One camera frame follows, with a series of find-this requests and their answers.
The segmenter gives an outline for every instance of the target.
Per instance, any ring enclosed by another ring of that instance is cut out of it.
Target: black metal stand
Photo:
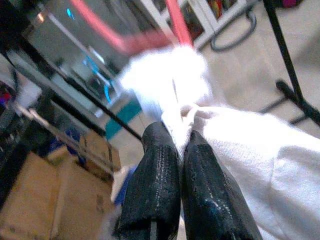
[[[262,109],[261,113],[266,113],[270,111],[271,109],[277,107],[278,105],[284,103],[286,100],[292,101],[298,108],[300,108],[303,111],[303,116],[300,116],[296,119],[293,119],[290,121],[291,124],[298,124],[301,121],[310,118],[312,121],[314,121],[319,127],[320,127],[320,112],[318,109],[314,108],[310,103],[308,103],[301,91],[297,74],[294,68],[294,65],[292,63],[287,44],[285,42],[284,35],[282,33],[277,15],[276,10],[274,7],[274,4],[272,0],[263,0],[264,7],[266,9],[266,12],[268,14],[276,41],[278,43],[278,46],[281,51],[281,55],[286,67],[286,70],[289,74],[290,81],[293,86],[293,90],[288,86],[287,83],[285,83],[283,80],[278,80],[276,82],[276,87],[279,89],[284,97],[279,99],[278,101],[270,104],[269,106]]]

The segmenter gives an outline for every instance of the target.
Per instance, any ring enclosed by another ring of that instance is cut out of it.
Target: tiled floor
[[[221,53],[212,52],[209,45],[202,49],[212,71],[212,78],[220,84],[228,103],[246,111],[258,111],[281,96],[276,90],[276,79],[289,81],[263,3],[256,5],[253,11],[257,17],[257,27],[243,44]],[[305,98],[320,109],[319,13],[319,0],[305,0],[297,8],[277,10]],[[248,25],[245,18],[238,20],[218,39],[218,43],[234,39]],[[301,115],[300,110],[290,102],[272,113],[284,120]],[[141,113],[129,125],[142,134],[151,122]],[[320,138],[320,128],[311,120],[297,127]],[[135,164],[141,160],[141,144],[125,130],[122,129],[110,142],[119,149],[122,165]]]

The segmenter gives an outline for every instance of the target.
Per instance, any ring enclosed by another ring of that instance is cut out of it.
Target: white cabinet
[[[165,0],[140,0],[159,27],[171,31]],[[247,0],[178,0],[184,20],[196,48],[203,46],[241,9]]]

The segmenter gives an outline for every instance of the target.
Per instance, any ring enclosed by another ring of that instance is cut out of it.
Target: glass panel
[[[216,19],[219,19],[224,12],[237,2],[237,0],[206,0]]]
[[[181,11],[182,11],[182,14],[184,16],[184,20],[185,20],[186,26],[187,26],[187,28],[189,30],[189,33],[191,35],[191,38],[192,38],[193,41],[195,41],[195,39],[197,37],[199,37],[205,30],[202,27],[199,19],[197,18],[195,12],[193,11],[193,9],[189,5],[189,3],[185,4],[181,8]],[[167,21],[167,23],[172,28],[171,19],[169,19]]]
[[[152,2],[159,12],[162,12],[167,7],[165,0],[152,0]]]

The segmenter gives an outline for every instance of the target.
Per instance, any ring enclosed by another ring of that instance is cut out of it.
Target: white towel
[[[164,122],[180,166],[191,129],[200,132],[239,184],[263,239],[319,239],[320,140],[270,114],[227,106],[206,66],[187,46],[150,51],[119,82]]]

